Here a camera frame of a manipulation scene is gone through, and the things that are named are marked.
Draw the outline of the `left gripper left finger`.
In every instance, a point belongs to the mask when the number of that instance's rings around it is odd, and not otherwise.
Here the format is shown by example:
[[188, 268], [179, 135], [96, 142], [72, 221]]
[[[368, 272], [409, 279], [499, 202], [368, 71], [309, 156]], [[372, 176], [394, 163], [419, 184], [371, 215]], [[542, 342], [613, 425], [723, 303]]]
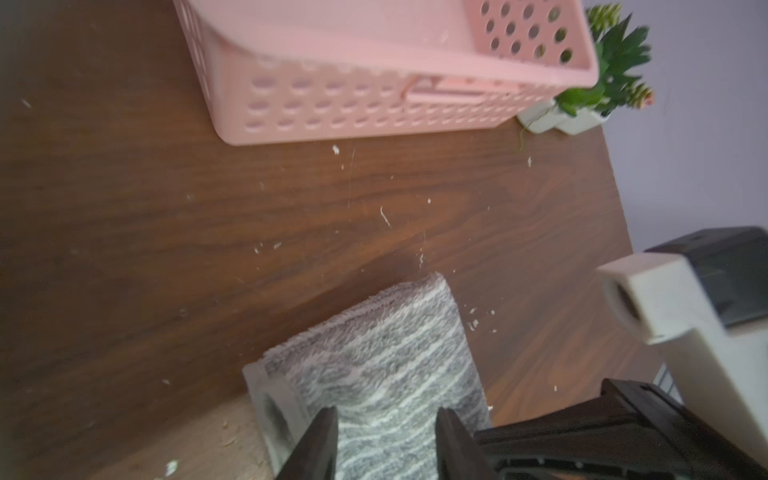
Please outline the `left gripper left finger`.
[[337, 409], [321, 409], [275, 479], [333, 480], [336, 474], [338, 432]]

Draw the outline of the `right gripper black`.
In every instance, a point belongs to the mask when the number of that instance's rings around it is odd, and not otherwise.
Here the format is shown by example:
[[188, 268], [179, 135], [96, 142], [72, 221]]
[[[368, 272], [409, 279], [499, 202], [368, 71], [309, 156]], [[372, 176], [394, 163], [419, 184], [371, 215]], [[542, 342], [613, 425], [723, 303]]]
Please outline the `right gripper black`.
[[766, 469], [659, 387], [606, 379], [598, 397], [478, 431], [503, 479], [764, 479]]

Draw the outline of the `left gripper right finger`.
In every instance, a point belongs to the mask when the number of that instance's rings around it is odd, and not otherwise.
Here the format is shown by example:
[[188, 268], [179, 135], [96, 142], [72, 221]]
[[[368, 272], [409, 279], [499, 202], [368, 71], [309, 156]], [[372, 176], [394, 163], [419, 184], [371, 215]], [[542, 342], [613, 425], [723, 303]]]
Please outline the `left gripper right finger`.
[[455, 411], [440, 408], [435, 424], [439, 479], [497, 479], [483, 452]]

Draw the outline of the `grey striped dishcloth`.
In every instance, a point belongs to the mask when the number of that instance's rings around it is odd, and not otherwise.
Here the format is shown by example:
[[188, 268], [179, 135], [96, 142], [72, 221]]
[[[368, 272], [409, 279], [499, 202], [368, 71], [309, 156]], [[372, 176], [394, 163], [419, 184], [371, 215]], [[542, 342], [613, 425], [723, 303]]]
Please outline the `grey striped dishcloth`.
[[435, 478], [440, 408], [470, 432], [492, 425], [459, 308], [438, 273], [291, 337], [243, 375], [274, 472], [325, 407], [338, 414], [340, 479]]

